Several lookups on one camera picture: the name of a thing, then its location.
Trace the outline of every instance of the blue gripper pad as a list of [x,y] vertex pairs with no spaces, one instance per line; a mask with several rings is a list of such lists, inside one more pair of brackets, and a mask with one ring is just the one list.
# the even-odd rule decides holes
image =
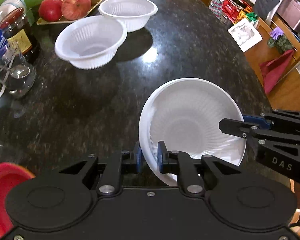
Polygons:
[[270,129],[270,124],[267,123],[264,117],[243,115],[243,120],[245,122],[252,122],[258,124],[260,129]]
[[142,150],[141,146],[139,145],[138,152],[137,152],[137,172],[141,172],[142,168]]
[[162,172],[162,168],[163,168],[163,163],[162,163],[162,150],[160,147],[160,144],[158,143],[158,151],[157,151],[157,162],[159,165],[159,171],[160,173]]

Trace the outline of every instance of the red bowl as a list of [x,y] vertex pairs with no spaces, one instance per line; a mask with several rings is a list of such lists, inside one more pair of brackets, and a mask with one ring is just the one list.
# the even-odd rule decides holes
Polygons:
[[16,185],[35,176],[27,169],[14,163],[0,163],[0,238],[12,227],[5,209],[5,198]]

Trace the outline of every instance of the red towel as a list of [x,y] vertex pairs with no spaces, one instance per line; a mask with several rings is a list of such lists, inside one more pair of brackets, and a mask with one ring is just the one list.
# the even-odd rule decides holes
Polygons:
[[289,49],[280,57],[259,64],[263,77],[263,89],[267,95],[274,88],[282,73],[288,66],[292,59],[293,52],[293,49]]

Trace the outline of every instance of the jar of dark sauce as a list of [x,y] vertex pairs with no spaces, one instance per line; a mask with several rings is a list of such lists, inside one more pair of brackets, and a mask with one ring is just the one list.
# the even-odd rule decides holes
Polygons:
[[11,46],[16,42],[26,61],[33,63],[39,55],[40,43],[32,35],[23,8],[14,9],[0,22],[0,29]]

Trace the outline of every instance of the kitchen island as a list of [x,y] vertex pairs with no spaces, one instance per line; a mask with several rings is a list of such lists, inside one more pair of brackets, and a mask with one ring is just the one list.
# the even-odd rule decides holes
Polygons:
[[[142,108],[162,84],[206,79],[223,88],[244,114],[271,111],[244,54],[200,0],[151,0],[158,6],[145,28],[128,33],[105,66],[80,70],[59,59],[54,43],[67,25],[33,25],[41,44],[37,80],[21,100],[0,98],[0,162],[15,162],[38,175],[88,154],[107,158],[132,150]],[[98,14],[95,9],[91,15]],[[144,165],[126,185],[162,182]],[[286,185],[289,180],[253,160],[247,146],[241,166]]]

